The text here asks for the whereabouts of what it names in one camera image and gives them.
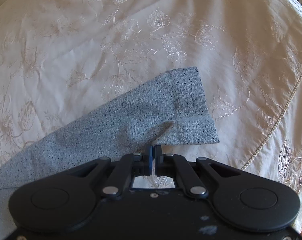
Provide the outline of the grey speckled pants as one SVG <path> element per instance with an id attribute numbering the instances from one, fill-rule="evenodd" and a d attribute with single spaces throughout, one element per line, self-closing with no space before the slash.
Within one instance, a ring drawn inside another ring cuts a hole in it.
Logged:
<path id="1" fill-rule="evenodd" d="M 117 160 L 146 144 L 217 144 L 200 74 L 167 71 L 29 145 L 0 167 L 0 239 L 15 229 L 12 193 L 27 183 L 99 157 Z"/>

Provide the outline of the cream embroidered bedspread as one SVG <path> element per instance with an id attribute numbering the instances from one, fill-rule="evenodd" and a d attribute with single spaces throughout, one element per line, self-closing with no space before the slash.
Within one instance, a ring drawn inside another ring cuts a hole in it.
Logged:
<path id="1" fill-rule="evenodd" d="M 279 181 L 300 197 L 297 0 L 7 0 L 0 6 L 0 167 L 104 103 L 197 67 L 219 144 L 168 146 Z"/>

